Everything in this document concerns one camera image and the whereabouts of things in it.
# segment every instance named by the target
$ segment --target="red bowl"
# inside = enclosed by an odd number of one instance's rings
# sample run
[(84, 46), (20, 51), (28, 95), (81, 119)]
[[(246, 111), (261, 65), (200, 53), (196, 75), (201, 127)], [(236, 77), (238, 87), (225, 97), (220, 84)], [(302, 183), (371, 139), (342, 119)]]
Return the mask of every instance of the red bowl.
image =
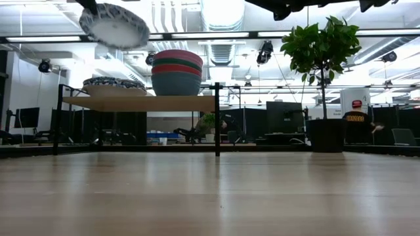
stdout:
[(198, 69), (194, 69), (189, 66), (177, 65), (177, 64), (165, 64), (161, 66), (155, 66), (152, 68), (152, 75), (163, 73), (163, 72), (172, 72), (172, 71), (193, 73), (201, 77), (201, 72)]
[(189, 62), (197, 64), (199, 67), (203, 67), (203, 59), (199, 57), (197, 54), (192, 52), (188, 52), (187, 50), (165, 50), (157, 53), (154, 56), (154, 59), (162, 59), (162, 58), (178, 58), (182, 60), (187, 60)]

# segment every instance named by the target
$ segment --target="wooden floor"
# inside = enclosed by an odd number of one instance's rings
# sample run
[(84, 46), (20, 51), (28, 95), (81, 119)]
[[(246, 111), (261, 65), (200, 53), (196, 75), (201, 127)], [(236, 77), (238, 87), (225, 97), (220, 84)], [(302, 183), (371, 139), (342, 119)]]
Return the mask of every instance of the wooden floor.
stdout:
[(0, 235), (420, 235), (420, 159), (357, 153), (6, 159)]

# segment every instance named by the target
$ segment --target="blue bowl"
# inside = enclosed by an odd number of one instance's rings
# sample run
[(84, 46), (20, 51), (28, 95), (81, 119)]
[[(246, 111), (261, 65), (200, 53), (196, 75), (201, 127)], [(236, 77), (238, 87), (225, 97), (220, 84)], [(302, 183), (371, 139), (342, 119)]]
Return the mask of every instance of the blue bowl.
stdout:
[(201, 77), (184, 72), (152, 75), (152, 86), (157, 96), (197, 96)]

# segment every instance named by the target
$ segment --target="potted plant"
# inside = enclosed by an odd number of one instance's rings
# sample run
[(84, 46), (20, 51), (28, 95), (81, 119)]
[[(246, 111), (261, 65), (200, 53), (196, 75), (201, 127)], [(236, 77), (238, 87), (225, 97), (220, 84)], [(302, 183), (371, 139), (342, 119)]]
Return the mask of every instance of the potted plant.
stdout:
[(215, 122), (216, 116), (212, 113), (207, 113), (203, 116), (203, 126), (205, 127), (205, 140), (206, 142), (215, 142)]
[(326, 75), (334, 80), (335, 73), (343, 73), (347, 58), (361, 49), (356, 37), (359, 27), (333, 16), (327, 19), (325, 29), (318, 29), (318, 24), (293, 28), (283, 37), (281, 51), (291, 57), (290, 69), (303, 74), (302, 82), (308, 80), (312, 84), (317, 80), (321, 86), (324, 119), (306, 122), (313, 151), (342, 152), (346, 121), (327, 119)]

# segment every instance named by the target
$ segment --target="monitor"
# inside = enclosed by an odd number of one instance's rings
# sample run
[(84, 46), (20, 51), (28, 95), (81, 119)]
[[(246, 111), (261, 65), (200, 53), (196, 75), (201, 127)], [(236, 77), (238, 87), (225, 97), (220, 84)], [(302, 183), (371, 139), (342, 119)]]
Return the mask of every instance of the monitor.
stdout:
[(269, 133), (303, 132), (302, 104), (296, 102), (267, 102)]
[(39, 108), (17, 109), (14, 118), (15, 128), (36, 128), (38, 127)]

